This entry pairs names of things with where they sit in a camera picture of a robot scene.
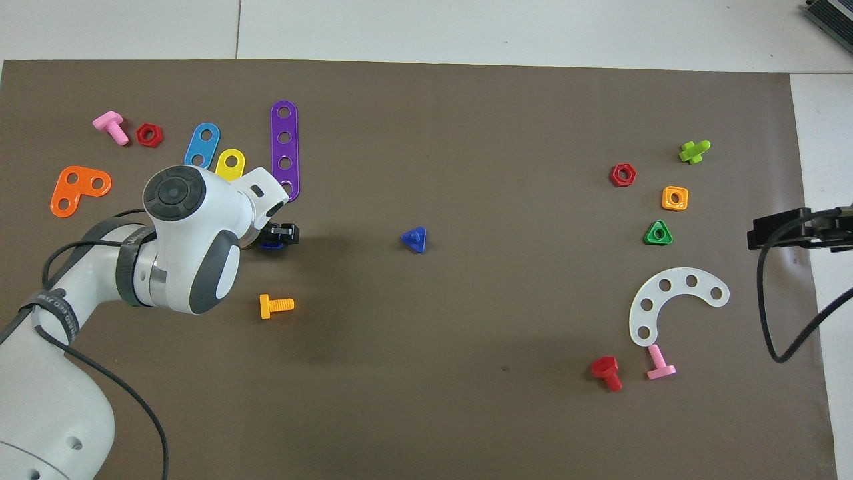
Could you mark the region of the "white curved five-hole plate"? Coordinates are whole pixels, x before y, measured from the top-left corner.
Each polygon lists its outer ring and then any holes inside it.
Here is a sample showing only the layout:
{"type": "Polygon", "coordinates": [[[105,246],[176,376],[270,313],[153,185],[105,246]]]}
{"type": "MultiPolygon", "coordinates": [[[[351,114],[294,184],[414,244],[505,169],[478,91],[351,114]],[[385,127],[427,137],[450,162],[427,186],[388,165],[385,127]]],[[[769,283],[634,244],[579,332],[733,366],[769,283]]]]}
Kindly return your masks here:
{"type": "Polygon", "coordinates": [[[649,277],[628,310],[628,333],[634,344],[648,347],[657,343],[659,313],[667,301],[681,295],[719,308],[729,302],[730,291],[719,277],[693,267],[674,267],[649,277]]]}

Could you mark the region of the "orange plastic screw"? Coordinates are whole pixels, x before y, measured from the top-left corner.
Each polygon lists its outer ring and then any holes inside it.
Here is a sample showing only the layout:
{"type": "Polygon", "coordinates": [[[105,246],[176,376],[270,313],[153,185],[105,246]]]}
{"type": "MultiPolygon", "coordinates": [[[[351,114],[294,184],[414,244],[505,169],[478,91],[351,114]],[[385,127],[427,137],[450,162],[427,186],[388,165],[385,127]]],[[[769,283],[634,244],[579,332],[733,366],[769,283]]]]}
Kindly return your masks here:
{"type": "Polygon", "coordinates": [[[272,299],[268,294],[259,295],[259,313],[262,320],[270,319],[272,313],[292,310],[295,310],[295,300],[292,298],[272,299]]]}

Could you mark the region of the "orange heart three-hole plate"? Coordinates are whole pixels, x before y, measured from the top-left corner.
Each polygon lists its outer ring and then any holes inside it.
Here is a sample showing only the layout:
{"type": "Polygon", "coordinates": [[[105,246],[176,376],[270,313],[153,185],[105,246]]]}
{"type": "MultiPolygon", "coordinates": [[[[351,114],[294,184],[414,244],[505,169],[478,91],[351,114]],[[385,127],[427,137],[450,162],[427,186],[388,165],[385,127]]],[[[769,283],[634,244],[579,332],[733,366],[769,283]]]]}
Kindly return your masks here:
{"type": "Polygon", "coordinates": [[[95,168],[68,166],[60,172],[49,208],[54,216],[72,216],[82,197],[103,197],[110,192],[113,180],[109,173],[95,168]]]}

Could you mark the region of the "brown table mat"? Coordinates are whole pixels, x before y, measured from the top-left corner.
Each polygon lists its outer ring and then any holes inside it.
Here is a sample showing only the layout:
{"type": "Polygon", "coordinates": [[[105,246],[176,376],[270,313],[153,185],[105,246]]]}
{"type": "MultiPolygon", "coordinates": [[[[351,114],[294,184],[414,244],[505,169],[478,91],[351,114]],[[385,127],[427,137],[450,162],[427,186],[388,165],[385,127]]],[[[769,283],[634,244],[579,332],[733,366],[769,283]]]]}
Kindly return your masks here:
{"type": "Polygon", "coordinates": [[[248,250],[209,313],[108,303],[74,343],[149,402],[170,480],[834,480],[816,335],[786,364],[756,309],[755,218],[804,206],[785,74],[314,61],[6,63],[0,328],[43,262],[141,206],[211,122],[269,164],[269,110],[299,114],[301,194],[279,252],[248,250]],[[91,122],[124,117],[122,147],[91,122]],[[137,142],[143,123],[163,142],[137,142]],[[680,146],[709,140],[695,165],[680,146]],[[610,170],[628,162],[634,185],[610,170]],[[49,204],[68,166],[103,197],[49,204]],[[661,207],[667,185],[685,211],[661,207]],[[645,244],[653,221],[674,241],[645,244]],[[424,254],[401,242],[427,230],[424,254]],[[658,316],[677,373],[649,380],[630,305],[663,270],[730,291],[658,316]],[[259,295],[295,310],[260,319],[259,295]],[[590,373],[618,361],[622,390],[590,373]]]}

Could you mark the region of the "yellow three-hole plastic plate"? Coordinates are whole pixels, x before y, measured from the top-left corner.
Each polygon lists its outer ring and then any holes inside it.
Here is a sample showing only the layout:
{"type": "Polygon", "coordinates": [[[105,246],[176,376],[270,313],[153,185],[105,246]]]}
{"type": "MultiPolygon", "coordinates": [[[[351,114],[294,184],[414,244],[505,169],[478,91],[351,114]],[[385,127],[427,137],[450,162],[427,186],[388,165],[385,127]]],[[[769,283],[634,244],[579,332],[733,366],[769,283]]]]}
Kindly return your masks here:
{"type": "Polygon", "coordinates": [[[240,149],[225,149],[217,158],[215,173],[231,182],[244,175],[245,167],[246,157],[240,149]]]}

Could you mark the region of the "grey ribbed device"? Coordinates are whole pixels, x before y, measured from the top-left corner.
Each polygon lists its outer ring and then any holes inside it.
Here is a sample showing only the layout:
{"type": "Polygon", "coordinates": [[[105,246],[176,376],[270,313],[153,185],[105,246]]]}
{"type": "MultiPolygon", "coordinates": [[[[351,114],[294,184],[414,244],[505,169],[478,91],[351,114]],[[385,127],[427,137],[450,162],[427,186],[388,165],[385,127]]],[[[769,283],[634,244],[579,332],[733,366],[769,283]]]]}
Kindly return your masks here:
{"type": "Polygon", "coordinates": [[[853,54],[853,0],[805,0],[804,14],[853,54]]]}

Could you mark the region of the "small pink plastic screw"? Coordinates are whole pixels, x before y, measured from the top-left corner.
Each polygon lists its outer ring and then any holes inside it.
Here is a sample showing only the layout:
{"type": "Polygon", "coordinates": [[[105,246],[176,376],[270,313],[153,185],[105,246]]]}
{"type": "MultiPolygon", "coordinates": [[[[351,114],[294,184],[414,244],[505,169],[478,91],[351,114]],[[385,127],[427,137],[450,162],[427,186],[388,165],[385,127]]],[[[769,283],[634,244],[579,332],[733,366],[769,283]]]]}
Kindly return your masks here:
{"type": "Polygon", "coordinates": [[[653,364],[653,368],[646,373],[649,380],[661,379],[662,377],[667,377],[677,373],[676,368],[669,364],[664,358],[658,344],[648,346],[648,352],[653,364]]]}

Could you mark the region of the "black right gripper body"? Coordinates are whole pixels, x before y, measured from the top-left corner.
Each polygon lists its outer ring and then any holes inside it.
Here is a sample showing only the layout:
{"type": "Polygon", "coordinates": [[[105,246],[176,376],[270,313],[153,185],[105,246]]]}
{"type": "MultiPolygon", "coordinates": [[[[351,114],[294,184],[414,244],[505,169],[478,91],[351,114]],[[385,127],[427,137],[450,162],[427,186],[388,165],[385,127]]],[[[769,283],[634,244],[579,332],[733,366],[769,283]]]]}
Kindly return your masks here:
{"type": "Polygon", "coordinates": [[[832,253],[853,251],[853,205],[835,207],[812,221],[817,248],[829,248],[832,253]]]}

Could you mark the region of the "large pink plastic screw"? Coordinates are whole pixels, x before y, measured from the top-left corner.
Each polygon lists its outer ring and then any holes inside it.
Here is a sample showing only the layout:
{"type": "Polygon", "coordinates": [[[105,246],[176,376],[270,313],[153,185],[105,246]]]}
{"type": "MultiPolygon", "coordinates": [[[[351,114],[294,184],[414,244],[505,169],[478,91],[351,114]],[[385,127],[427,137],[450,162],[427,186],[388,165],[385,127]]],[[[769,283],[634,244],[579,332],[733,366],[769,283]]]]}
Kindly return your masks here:
{"type": "Polygon", "coordinates": [[[124,147],[130,143],[130,139],[121,126],[122,122],[124,122],[124,117],[120,113],[107,111],[95,118],[91,124],[98,131],[109,134],[117,145],[124,147]]]}

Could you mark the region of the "blue two-hole plastic plate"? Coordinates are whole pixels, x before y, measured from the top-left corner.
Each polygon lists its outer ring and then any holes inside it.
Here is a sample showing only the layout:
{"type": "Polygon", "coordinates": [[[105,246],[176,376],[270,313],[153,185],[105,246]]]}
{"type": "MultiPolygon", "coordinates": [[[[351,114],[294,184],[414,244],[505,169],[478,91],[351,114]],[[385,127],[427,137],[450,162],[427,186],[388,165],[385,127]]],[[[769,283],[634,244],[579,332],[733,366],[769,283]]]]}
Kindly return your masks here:
{"type": "Polygon", "coordinates": [[[220,130],[213,123],[204,122],[197,125],[190,137],[183,164],[209,168],[213,163],[220,137],[220,130]]]}

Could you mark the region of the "lime cross-head plastic screw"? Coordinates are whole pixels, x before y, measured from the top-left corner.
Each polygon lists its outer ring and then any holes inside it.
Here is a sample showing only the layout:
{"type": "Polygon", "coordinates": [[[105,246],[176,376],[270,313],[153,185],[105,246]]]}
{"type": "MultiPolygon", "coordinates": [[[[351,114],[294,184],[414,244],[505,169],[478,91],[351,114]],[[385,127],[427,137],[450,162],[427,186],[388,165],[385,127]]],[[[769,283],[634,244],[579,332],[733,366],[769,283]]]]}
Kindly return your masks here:
{"type": "Polygon", "coordinates": [[[704,155],[711,146],[712,143],[709,140],[701,140],[697,143],[694,141],[688,141],[680,146],[678,156],[681,162],[688,162],[691,165],[695,165],[703,160],[702,155],[704,155]]]}

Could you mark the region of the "purple four-hole plastic plate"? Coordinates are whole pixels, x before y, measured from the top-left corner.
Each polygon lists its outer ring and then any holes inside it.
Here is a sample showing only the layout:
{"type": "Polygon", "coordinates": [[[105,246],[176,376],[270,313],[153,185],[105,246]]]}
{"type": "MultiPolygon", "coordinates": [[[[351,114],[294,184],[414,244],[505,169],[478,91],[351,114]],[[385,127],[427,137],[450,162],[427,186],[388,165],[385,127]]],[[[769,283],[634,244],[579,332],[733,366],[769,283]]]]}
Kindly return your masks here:
{"type": "Polygon", "coordinates": [[[289,187],[287,195],[294,201],[301,193],[301,156],[298,111],[292,101],[277,101],[269,111],[269,153],[273,177],[289,187]]]}

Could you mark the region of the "red plastic screw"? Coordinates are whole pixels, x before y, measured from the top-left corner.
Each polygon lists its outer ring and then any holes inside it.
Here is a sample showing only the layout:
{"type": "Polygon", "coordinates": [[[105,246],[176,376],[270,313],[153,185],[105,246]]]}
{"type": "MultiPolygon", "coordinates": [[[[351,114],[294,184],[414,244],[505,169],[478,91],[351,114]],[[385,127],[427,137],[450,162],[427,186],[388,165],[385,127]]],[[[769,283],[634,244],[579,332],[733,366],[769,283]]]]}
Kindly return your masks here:
{"type": "Polygon", "coordinates": [[[618,376],[619,365],[616,357],[602,356],[590,366],[590,373],[595,379],[599,379],[604,383],[607,389],[612,392],[622,390],[622,381],[618,376]]]}

